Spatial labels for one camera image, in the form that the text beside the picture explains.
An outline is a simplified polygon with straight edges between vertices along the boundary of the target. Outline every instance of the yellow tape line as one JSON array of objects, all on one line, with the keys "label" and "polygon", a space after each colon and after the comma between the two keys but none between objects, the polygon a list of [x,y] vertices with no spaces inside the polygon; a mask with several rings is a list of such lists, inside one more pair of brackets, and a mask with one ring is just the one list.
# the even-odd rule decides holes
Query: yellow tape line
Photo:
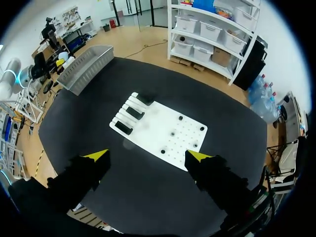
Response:
[{"label": "yellow tape line", "polygon": [[44,153],[44,150],[42,150],[42,152],[41,152],[41,154],[40,154],[39,161],[38,161],[38,165],[37,165],[37,167],[36,167],[35,177],[36,177],[37,174],[38,174],[39,165],[40,165],[40,159],[41,159],[41,157],[43,156],[43,153]]}]

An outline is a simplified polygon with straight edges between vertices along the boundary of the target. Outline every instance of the yellow object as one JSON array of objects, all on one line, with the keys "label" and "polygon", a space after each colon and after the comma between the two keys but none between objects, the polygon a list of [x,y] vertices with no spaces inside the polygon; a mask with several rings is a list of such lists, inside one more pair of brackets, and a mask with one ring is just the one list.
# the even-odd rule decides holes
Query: yellow object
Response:
[{"label": "yellow object", "polygon": [[93,154],[89,154],[87,156],[84,156],[84,157],[88,157],[90,159],[94,159],[94,162],[96,162],[98,160],[98,158],[100,158],[101,156],[103,156],[103,154],[105,152],[107,152],[109,149],[106,149],[106,150],[103,150],[103,151],[100,151],[100,152],[96,152],[96,153],[93,153]]},{"label": "yellow object", "polygon": [[56,65],[59,67],[60,65],[62,65],[65,62],[65,59],[59,59],[56,61]]},{"label": "yellow object", "polygon": [[202,153],[198,153],[198,152],[194,152],[194,151],[191,151],[191,150],[188,150],[188,152],[190,152],[195,157],[195,159],[197,159],[200,163],[201,163],[202,159],[212,157],[212,156],[208,156],[208,155],[205,155],[205,154],[202,154]]}]

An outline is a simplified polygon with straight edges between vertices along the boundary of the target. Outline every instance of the cardboard box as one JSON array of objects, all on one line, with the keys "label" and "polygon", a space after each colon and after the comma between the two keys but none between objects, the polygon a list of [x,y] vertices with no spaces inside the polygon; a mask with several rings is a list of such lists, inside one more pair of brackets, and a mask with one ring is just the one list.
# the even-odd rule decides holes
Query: cardboard box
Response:
[{"label": "cardboard box", "polygon": [[212,61],[223,67],[227,67],[229,65],[229,62],[231,61],[231,54],[221,50],[220,48],[214,47]]}]

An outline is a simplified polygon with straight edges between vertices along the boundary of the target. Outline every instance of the poster on wall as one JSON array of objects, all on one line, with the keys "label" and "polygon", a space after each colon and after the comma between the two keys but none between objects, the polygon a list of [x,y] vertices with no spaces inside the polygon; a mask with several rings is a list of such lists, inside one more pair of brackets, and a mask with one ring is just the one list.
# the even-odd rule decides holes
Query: poster on wall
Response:
[{"label": "poster on wall", "polygon": [[68,10],[56,15],[52,23],[56,28],[56,32],[60,33],[74,26],[78,20],[81,20],[78,7],[73,6]]}]

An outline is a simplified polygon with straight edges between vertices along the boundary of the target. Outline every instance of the red fire extinguisher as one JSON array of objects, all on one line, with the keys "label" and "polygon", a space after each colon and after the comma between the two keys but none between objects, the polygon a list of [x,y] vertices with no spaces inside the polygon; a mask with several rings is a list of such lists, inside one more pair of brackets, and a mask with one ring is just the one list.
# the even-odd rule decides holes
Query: red fire extinguisher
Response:
[{"label": "red fire extinguisher", "polygon": [[111,19],[111,20],[110,20],[110,26],[111,26],[112,29],[116,27],[116,24],[115,24],[115,20],[114,20],[114,19]]}]

